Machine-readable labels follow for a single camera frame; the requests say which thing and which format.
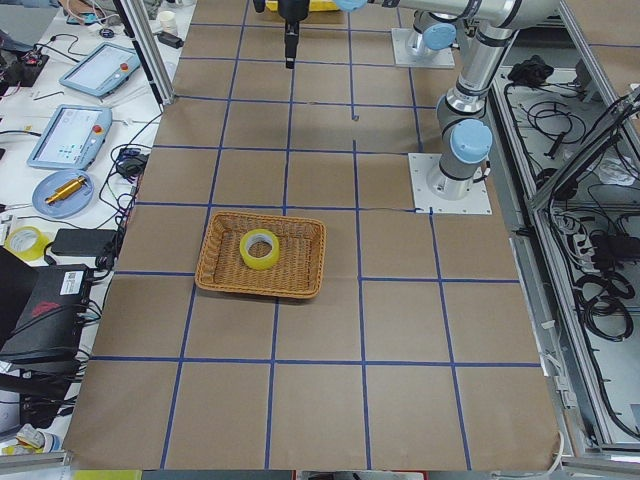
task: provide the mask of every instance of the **blue plate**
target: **blue plate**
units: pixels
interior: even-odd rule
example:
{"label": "blue plate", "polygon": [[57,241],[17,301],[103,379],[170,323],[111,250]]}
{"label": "blue plate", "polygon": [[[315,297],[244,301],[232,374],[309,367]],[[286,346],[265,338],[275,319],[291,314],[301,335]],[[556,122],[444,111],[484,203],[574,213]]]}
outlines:
{"label": "blue plate", "polygon": [[[56,189],[78,177],[84,177],[87,180],[80,190],[72,193],[64,200],[58,200],[51,205],[47,205],[46,199],[53,195]],[[49,175],[38,184],[33,191],[32,202],[33,208],[47,217],[66,218],[86,207],[91,201],[91,197],[93,197],[93,182],[87,172],[82,170],[60,170]]]}

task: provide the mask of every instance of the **white cup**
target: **white cup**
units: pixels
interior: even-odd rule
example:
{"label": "white cup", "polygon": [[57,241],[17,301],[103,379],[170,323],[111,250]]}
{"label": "white cup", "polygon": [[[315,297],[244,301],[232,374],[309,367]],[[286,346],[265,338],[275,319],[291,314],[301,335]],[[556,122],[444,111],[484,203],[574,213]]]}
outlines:
{"label": "white cup", "polygon": [[162,25],[162,31],[172,35],[178,35],[178,25],[176,24],[176,14],[168,10],[158,12],[158,20]]}

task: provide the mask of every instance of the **blue-framed tablet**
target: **blue-framed tablet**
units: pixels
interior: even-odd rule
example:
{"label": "blue-framed tablet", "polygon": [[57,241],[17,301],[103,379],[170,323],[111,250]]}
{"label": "blue-framed tablet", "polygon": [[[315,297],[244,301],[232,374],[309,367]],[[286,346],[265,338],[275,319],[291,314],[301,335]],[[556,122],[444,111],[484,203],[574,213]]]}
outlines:
{"label": "blue-framed tablet", "polygon": [[111,127],[111,109],[82,105],[60,105],[27,165],[60,170],[87,168],[100,151]]}
{"label": "blue-framed tablet", "polygon": [[116,90],[140,67],[135,50],[102,43],[60,78],[65,87],[102,98]]}

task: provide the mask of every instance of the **yellow object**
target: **yellow object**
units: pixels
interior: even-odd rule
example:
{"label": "yellow object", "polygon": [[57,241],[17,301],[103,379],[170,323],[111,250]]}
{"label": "yellow object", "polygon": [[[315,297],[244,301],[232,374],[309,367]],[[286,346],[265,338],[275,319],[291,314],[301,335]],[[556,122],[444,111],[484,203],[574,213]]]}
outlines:
{"label": "yellow object", "polygon": [[140,480],[141,470],[80,470],[73,480]]}
{"label": "yellow object", "polygon": [[49,239],[34,227],[22,227],[11,232],[4,248],[13,253],[20,260],[31,262],[44,256],[44,247]]}
{"label": "yellow object", "polygon": [[87,183],[86,177],[79,176],[74,178],[73,180],[69,180],[63,186],[56,188],[56,191],[53,195],[45,200],[47,205],[51,205],[59,200],[64,200],[69,198],[71,195],[76,193],[78,190],[82,188],[82,186]]}
{"label": "yellow object", "polygon": [[[254,257],[249,253],[249,249],[256,243],[268,243],[271,251],[264,257]],[[252,270],[268,270],[273,267],[280,259],[280,242],[269,230],[258,228],[244,234],[240,240],[240,255],[244,264]]]}
{"label": "yellow object", "polygon": [[[278,11],[277,0],[267,0],[267,8],[272,12]],[[309,3],[310,12],[331,12],[340,10],[332,0],[311,0]]]}

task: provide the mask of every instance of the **blue joint cap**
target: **blue joint cap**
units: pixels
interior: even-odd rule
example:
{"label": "blue joint cap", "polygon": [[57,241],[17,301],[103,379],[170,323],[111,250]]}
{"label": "blue joint cap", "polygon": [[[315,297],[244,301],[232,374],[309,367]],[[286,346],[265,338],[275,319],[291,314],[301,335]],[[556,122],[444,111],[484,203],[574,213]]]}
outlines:
{"label": "blue joint cap", "polygon": [[432,25],[422,34],[425,45],[431,50],[442,50],[456,41],[456,27],[451,23]]}
{"label": "blue joint cap", "polygon": [[345,12],[353,12],[367,4],[367,0],[333,0],[340,10]]}
{"label": "blue joint cap", "polygon": [[451,151],[463,163],[480,163],[491,150],[493,134],[480,120],[463,120],[451,133]]}

